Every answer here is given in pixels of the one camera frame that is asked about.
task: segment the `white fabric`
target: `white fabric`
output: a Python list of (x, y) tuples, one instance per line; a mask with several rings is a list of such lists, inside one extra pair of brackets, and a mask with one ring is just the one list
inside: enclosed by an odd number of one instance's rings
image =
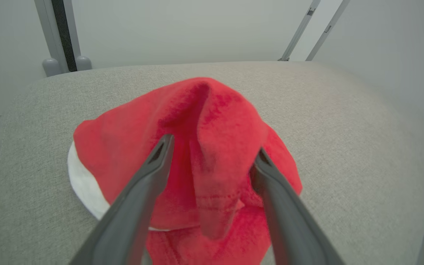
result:
[[(106, 198), (104, 198), (96, 178), (78, 158), (74, 141), (72, 142), (68, 152), (68, 174), (71, 186), (74, 193), (76, 193), (76, 196), (78, 196), (88, 211), (100, 220), (107, 212), (110, 205)], [(148, 230), (169, 231), (153, 227), (149, 227)]]

